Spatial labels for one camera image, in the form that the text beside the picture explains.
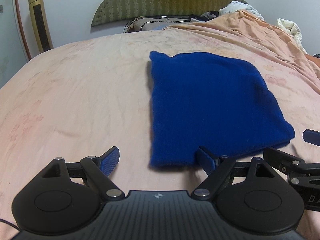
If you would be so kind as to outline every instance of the logo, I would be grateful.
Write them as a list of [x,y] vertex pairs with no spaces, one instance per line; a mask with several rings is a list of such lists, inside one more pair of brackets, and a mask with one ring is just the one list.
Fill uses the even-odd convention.
[[154,196],[155,196],[157,199],[159,199],[159,198],[162,198],[162,197],[163,197],[163,195],[162,195],[161,193],[155,194]]

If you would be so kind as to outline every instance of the blue cloth corner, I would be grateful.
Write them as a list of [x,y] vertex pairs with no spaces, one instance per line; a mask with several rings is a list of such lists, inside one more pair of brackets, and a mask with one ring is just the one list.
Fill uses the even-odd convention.
[[242,156],[294,138],[276,98],[249,62],[195,52],[151,52],[151,166],[195,165],[205,146],[215,155]]

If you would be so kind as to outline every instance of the circular cap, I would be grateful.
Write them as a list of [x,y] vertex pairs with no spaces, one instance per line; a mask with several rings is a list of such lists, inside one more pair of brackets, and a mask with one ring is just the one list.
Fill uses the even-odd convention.
[[47,191],[35,199],[37,208],[46,212],[57,212],[70,206],[72,197],[64,191]]
[[297,178],[291,179],[291,183],[292,183],[292,184],[299,184],[299,182],[300,182],[300,180],[297,179]]
[[106,192],[107,196],[109,197],[119,197],[121,196],[122,194],[122,191],[117,189],[117,188],[113,188],[113,189],[109,189],[107,192]]
[[198,197],[206,197],[210,194],[210,191],[205,188],[197,188],[193,193]]
[[277,209],[281,205],[281,198],[267,190],[255,190],[245,195],[244,202],[253,210],[264,212]]

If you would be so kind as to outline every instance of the ribbed gray panel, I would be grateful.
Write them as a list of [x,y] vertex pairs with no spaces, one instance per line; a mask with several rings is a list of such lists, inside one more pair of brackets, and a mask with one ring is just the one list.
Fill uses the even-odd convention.
[[37,236],[23,231],[14,240],[302,240],[295,231],[254,236],[231,227],[207,201],[186,191],[131,191],[105,205],[97,219],[63,236]]

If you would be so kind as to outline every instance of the mattress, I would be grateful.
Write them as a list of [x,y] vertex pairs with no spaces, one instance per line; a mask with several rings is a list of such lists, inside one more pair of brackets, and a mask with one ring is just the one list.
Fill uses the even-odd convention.
[[[14,221],[14,196],[53,158],[78,162],[112,146],[120,162],[109,176],[125,193],[192,191],[204,171],[149,166],[152,142],[150,51],[204,51],[252,63],[296,137],[282,150],[320,162],[305,129],[320,130],[320,69],[286,33],[246,11],[206,23],[80,41],[42,53],[0,90],[0,218]],[[305,211],[298,230],[320,238],[320,213]],[[0,239],[14,235],[0,224]]]

